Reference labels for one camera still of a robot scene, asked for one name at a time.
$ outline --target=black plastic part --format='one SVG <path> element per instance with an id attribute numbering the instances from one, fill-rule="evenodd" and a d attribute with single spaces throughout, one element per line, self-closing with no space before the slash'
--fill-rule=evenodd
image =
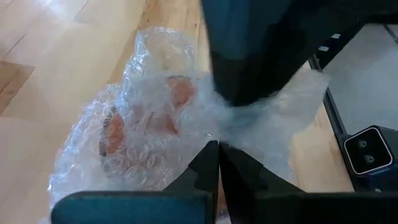
<path id="1" fill-rule="evenodd" d="M 396 0 L 201 1 L 215 88 L 233 106 L 279 91 L 334 33 L 398 11 Z"/>
<path id="2" fill-rule="evenodd" d="M 398 195 L 290 194 L 256 195 L 256 216 L 250 223 L 397 223 Z"/>
<path id="3" fill-rule="evenodd" d="M 232 223 L 254 223 L 257 195 L 280 195 L 302 192 L 267 170 L 260 162 L 240 149 L 220 146 L 220 168 L 228 213 Z"/>
<path id="4" fill-rule="evenodd" d="M 79 192 L 59 201 L 52 224 L 209 222 L 206 192 Z"/>

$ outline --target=small black device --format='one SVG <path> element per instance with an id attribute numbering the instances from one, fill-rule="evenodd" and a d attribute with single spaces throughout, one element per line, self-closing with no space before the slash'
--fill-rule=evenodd
<path id="1" fill-rule="evenodd" d="M 395 167 L 398 156 L 398 131 L 370 126 L 344 142 L 350 169 L 356 175 L 374 175 Z"/>

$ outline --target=wooden floor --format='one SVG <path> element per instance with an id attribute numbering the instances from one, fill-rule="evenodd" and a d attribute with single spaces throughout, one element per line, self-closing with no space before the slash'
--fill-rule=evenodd
<path id="1" fill-rule="evenodd" d="M 48 215 L 57 149 L 81 107 L 121 80 L 136 31 L 148 26 L 183 30 L 198 68 L 209 69 L 197 0 L 0 0 L 0 223 Z M 299 187 L 352 190 L 323 106 L 291 146 Z"/>

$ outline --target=camera lens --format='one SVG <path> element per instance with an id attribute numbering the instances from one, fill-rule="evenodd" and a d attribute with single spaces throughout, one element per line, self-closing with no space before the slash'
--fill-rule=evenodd
<path id="1" fill-rule="evenodd" d="M 358 147 L 363 149 L 368 145 L 368 143 L 365 140 L 359 140 L 358 141 Z"/>
<path id="2" fill-rule="evenodd" d="M 374 157 L 371 155 L 365 155 L 365 161 L 367 164 L 372 164 L 374 162 Z"/>

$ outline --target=bubble wrap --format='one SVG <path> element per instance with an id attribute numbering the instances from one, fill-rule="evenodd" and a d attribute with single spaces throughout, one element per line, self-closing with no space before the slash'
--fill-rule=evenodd
<path id="1" fill-rule="evenodd" d="M 122 83 L 84 107 L 58 153 L 51 207 L 81 190 L 162 190 L 213 139 L 291 180 L 290 138 L 314 118 L 328 77 L 301 69 L 273 96 L 231 108 L 195 69 L 194 52 L 176 30 L 138 32 Z"/>

